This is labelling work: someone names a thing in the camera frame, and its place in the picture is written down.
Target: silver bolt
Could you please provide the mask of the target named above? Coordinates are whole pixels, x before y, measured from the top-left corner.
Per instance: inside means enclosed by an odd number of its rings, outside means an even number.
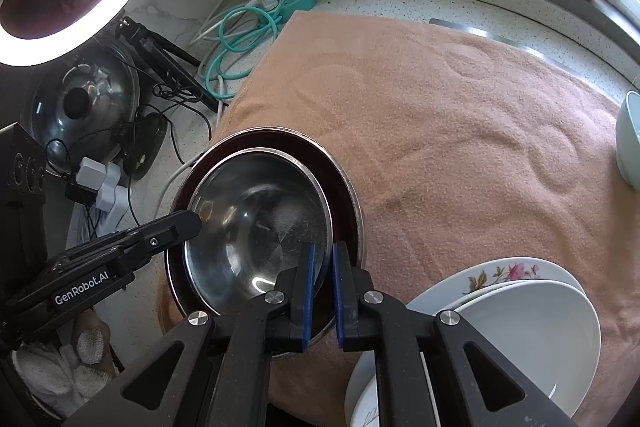
[[[440,321],[447,326],[455,326],[460,322],[460,315],[453,310],[444,310],[440,314]]]
[[[264,300],[269,304],[280,304],[284,301],[284,293],[279,292],[278,290],[271,290],[264,294]]]
[[[207,315],[207,312],[197,311],[191,312],[191,315],[189,315],[189,324],[192,324],[193,326],[201,326],[206,324],[208,320],[209,315]]]
[[[364,294],[364,301],[369,304],[380,304],[385,299],[385,296],[382,293],[371,290]]]

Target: coiled teal cord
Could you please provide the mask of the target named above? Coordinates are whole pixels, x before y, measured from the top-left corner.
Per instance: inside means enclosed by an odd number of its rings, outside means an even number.
[[[235,74],[225,73],[224,71],[222,71],[222,60],[225,57],[225,55],[228,53],[246,53],[251,51],[258,44],[260,44],[260,42],[262,42],[262,38],[267,35],[269,30],[271,30],[271,33],[273,34],[272,37],[275,40],[278,37],[278,24],[282,20],[282,17],[280,16],[280,11],[282,10],[282,7],[285,5],[286,1],[287,0],[280,0],[273,14],[269,14],[265,12],[265,10],[261,8],[257,8],[255,6],[241,6],[239,8],[235,8],[229,11],[225,15],[225,17],[222,19],[222,22],[220,23],[220,28],[218,29],[218,37],[220,38],[220,44],[222,45],[224,50],[222,50],[220,55],[218,55],[211,62],[204,78],[205,87],[213,95],[213,97],[215,97],[218,100],[229,100],[234,97],[233,94],[222,94],[215,91],[211,87],[212,74],[215,71],[216,77],[220,76],[225,80],[238,80],[239,78],[244,78],[249,73],[251,73],[251,70],[253,68],[249,68],[248,70],[243,71],[242,73],[235,73]],[[243,35],[240,35],[237,39],[233,40],[230,44],[225,39],[226,22],[228,22],[228,20],[231,17],[233,17],[238,13],[249,12],[249,11],[258,14],[260,18],[264,19],[264,22],[262,22],[259,28],[253,29]],[[247,41],[250,41],[247,45],[242,47],[238,46],[238,44],[242,44],[243,42],[247,42]]]

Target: white countertop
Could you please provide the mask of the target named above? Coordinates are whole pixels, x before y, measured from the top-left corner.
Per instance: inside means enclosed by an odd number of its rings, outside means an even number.
[[[629,83],[596,55],[571,39],[514,12],[475,0],[318,0],[314,11],[341,14],[365,14],[428,22],[431,18],[474,26],[536,49],[577,71],[611,98],[621,101]],[[212,123],[215,115],[199,106]],[[168,114],[175,125],[178,149],[184,159],[202,153],[208,147],[207,129],[193,112],[176,108]],[[153,218],[162,186],[180,164],[167,131],[158,158],[149,173],[132,185],[132,205],[141,223]],[[167,213],[180,186],[181,178],[164,198],[161,214]],[[121,229],[132,227],[127,214]],[[160,256],[136,272],[126,290],[118,291],[94,306],[111,328],[111,345],[124,365],[132,362],[161,336],[156,317],[156,288],[164,270]]]

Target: white glowing ring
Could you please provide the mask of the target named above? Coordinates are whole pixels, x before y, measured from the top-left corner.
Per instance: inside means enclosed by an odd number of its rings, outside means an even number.
[[[71,26],[40,39],[19,39],[0,26],[0,62],[10,66],[33,66],[61,57],[104,28],[127,1],[101,0]]]

